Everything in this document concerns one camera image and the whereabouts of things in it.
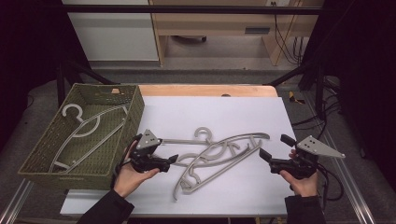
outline black cable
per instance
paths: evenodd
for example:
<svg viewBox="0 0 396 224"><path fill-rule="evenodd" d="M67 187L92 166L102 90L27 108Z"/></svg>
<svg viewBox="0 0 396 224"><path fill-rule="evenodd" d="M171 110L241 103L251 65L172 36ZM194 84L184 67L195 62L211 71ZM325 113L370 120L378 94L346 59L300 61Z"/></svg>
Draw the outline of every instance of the black cable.
<svg viewBox="0 0 396 224"><path fill-rule="evenodd" d="M294 41L293 41L293 57L294 59L297 61L297 64L301 64L302 60L303 60L303 43L304 43L304 37L300 36L300 47L297 53L297 40L299 37L295 36L294 37Z"/></svg>
<svg viewBox="0 0 396 224"><path fill-rule="evenodd" d="M323 127L322 127L320 133L318 134L318 137L317 137L318 140L319 140L320 137L323 135L324 129L326 128L326 126L327 126L327 120L324 122L324 125L323 125Z"/></svg>
<svg viewBox="0 0 396 224"><path fill-rule="evenodd" d="M332 94L332 95L326 97L326 99L324 101L327 102L329 99L331 99L333 97L338 97L338 93L335 93L335 94Z"/></svg>
<svg viewBox="0 0 396 224"><path fill-rule="evenodd" d="M327 171L332 177L334 177L334 179L338 182L338 184L339 184L339 186L340 186L340 195L338 195L337 197L335 197L335 198L328 198L327 199L327 201L332 201L332 202L334 202L334 201L338 201L338 200L340 200L343 196L344 196L344 193L345 193L345 190L344 190L344 187L343 187L343 184L341 183L341 180L340 180L340 178L337 176L337 175L335 175L333 172L331 172L331 171Z"/></svg>
<svg viewBox="0 0 396 224"><path fill-rule="evenodd" d="M298 131L301 131L301 130L310 130L310 129L314 129L314 128L316 128L316 127L322 125L323 123L324 123L324 122L321 122L320 124L316 124L316 125L311 126L311 127L309 127L309 128L293 128L293 130L298 130Z"/></svg>
<svg viewBox="0 0 396 224"><path fill-rule="evenodd" d="M293 58L293 57L291 56L291 54L290 54L290 52L289 52L289 49L288 49L288 46L287 46L287 44L286 44L286 39L283 38L282 34L280 33L280 31L279 31L279 29L278 29L278 27L277 27L277 18L276 18L276 14L274 14L274 18L275 18L275 28L276 28L276 31L275 31L275 40L276 40L276 43L279 45L280 49L282 50L283 54L285 55L285 57L286 57L286 59L288 60L289 63L300 65L300 64L298 63L298 60L296 60L296 58ZM282 39L282 42L283 42L283 46L285 46L286 52L289 54L289 57L291 57L291 58L294 60L294 63L291 62L291 61L289 60L288 55L285 53L285 51L283 50L282 46L281 46L281 45L279 44L279 42L277 41L277 35L276 35L276 33L279 33L279 36L280 36L280 38Z"/></svg>
<svg viewBox="0 0 396 224"><path fill-rule="evenodd" d="M288 60L288 62L289 62L289 63L292 63L292 64L297 64L297 62L295 62L295 61L294 61L294 62L291 62L291 61L289 60L288 55L285 53L285 50L283 50L282 46L279 44L279 41L277 40L277 33L279 33L280 38L281 38L282 41L283 41L283 45L285 46L285 49L287 50L289 56L291 57L291 55L290 55L290 53L289 53L288 46L286 45L285 41L283 40L282 34L280 33L279 29L277 28L276 14L274 15L274 17L275 17L275 41L276 41L277 45L280 47L280 50L282 50L282 52L283 52L283 54L285 55L285 58Z"/></svg>
<svg viewBox="0 0 396 224"><path fill-rule="evenodd" d="M338 105L338 104L339 104L339 103L336 102L336 103L330 105L329 107L327 107L324 111L326 112L326 111L332 109L334 106L336 106L336 105ZM317 119L317 118L318 118L318 115L315 115L315 116L313 116L313 117L311 117L311 118L309 118L309 119L304 119L304 120L302 120L302 121L298 121L298 122L292 123L291 126L298 126L298 125L301 125L301 124L310 122L310 121L312 121L312 120L315 120L315 119Z"/></svg>
<svg viewBox="0 0 396 224"><path fill-rule="evenodd" d="M339 111L339 107L336 107L334 110L329 111L327 116L329 116L330 114L334 113L335 111Z"/></svg>
<svg viewBox="0 0 396 224"><path fill-rule="evenodd" d="M340 200L344 196L345 190L344 190L343 184L341 183L341 180L333 172L327 170L326 167L324 167L320 163L318 163L318 170L323 174L323 176L325 177L325 180L326 180L325 185L323 187L323 205L324 205L323 207L325 207L327 201L334 202L334 201ZM329 175L334 177L334 179L338 182L338 184L340 186L340 194L335 198L328 197L328 191L329 191L329 186L330 186Z"/></svg>
<svg viewBox="0 0 396 224"><path fill-rule="evenodd" d="M329 191L330 181L329 181L327 169L320 163L318 163L318 170L322 173L323 177L325 178L325 182L323 184L323 196L322 196L322 204L323 204L322 210L324 211L327 205L327 194Z"/></svg>
<svg viewBox="0 0 396 224"><path fill-rule="evenodd" d="M125 149L125 151L123 152L122 157L121 157L121 160L120 160L118 166L116 167L116 171L115 171L116 174L119 173L120 168L121 168L123 165L129 163L129 161L125 161L126 155L128 155L128 152L131 151L131 146L132 146L132 144L134 143L134 141L137 140L137 139L140 139L141 137L142 137L142 134L140 133L140 134L138 134L138 135L136 135L136 136L134 136L134 137L132 138L131 143L128 144L128 147L127 147L127 148Z"/></svg>

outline white cabinet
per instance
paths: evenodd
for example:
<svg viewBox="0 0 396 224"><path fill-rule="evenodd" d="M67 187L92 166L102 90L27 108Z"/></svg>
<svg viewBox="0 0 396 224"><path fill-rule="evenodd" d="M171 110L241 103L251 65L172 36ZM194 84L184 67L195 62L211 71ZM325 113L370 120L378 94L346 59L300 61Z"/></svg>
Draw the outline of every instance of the white cabinet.
<svg viewBox="0 0 396 224"><path fill-rule="evenodd" d="M147 0L63 0L82 5L148 5ZM69 13L90 62L158 61L149 13Z"/></svg>

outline human hand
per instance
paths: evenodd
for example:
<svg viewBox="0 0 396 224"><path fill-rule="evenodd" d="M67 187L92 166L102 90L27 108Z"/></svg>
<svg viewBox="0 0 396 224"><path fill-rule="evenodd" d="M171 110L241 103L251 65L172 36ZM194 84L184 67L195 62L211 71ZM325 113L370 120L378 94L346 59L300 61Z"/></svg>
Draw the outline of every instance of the human hand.
<svg viewBox="0 0 396 224"><path fill-rule="evenodd" d="M291 150L289 157L296 157L295 149ZM296 179L289 172L282 170L279 174L291 184L295 194L302 197L310 197L318 195L318 173L314 173L308 178Z"/></svg>
<svg viewBox="0 0 396 224"><path fill-rule="evenodd" d="M145 180L152 178L160 172L160 169L152 169L145 173L138 173L131 163L127 163L120 168L119 176L114 185L114 190L122 197L126 198L132 192L134 192Z"/></svg>

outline black sleeve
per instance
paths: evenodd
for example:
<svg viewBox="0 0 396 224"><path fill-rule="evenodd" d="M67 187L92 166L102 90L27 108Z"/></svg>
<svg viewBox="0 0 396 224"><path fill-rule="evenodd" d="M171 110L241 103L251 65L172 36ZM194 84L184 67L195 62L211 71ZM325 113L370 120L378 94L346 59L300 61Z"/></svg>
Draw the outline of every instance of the black sleeve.
<svg viewBox="0 0 396 224"><path fill-rule="evenodd" d="M318 196L290 196L285 199L288 212L288 224L323 224L326 223L320 207Z"/></svg>
<svg viewBox="0 0 396 224"><path fill-rule="evenodd" d="M112 189L79 219L78 224L121 224L132 210L134 206Z"/></svg>

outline desk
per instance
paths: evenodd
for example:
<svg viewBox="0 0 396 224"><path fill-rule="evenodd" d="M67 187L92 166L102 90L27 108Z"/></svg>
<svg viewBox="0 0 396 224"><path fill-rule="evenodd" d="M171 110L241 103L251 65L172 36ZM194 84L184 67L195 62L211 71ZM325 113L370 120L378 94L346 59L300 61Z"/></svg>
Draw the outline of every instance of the desk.
<svg viewBox="0 0 396 224"><path fill-rule="evenodd" d="M276 97L273 87L170 85L141 86L141 90L145 111L139 133L151 129L163 139L189 140L196 128L207 127L215 142L242 133L268 133L271 139L265 139L262 147L274 158L288 157L290 147L280 142L280 135L285 133L294 137L294 134L283 101ZM241 97L216 97L224 93L236 96L238 92ZM248 92L256 97L245 97ZM240 146L241 150L245 149L245 142ZM202 151L203 148L165 144L157 148L156 154L167 158L177 153ZM271 174L268 164L258 154L259 151L253 152L193 193L179 190L177 201L173 199L173 190L185 168L172 166L168 173L156 175L127 198L135 205L132 216L285 216L284 198L291 194L289 184L280 175ZM197 173L204 181L204 177L213 174L211 169L199 169ZM61 214L81 216L104 194L106 190L70 190Z"/></svg>
<svg viewBox="0 0 396 224"><path fill-rule="evenodd" d="M149 0L149 4L153 6L269 7L269 2L269 0ZM281 7L321 7L323 2L324 0L290 0ZM279 65L282 50L285 50L285 44L282 43L279 34L286 42L291 36L309 37L318 18L316 15L278 15L277 34L274 15L152 13L151 16L160 64L164 61L169 35L261 35L272 64ZM249 28L256 28L255 32L249 32Z"/></svg>

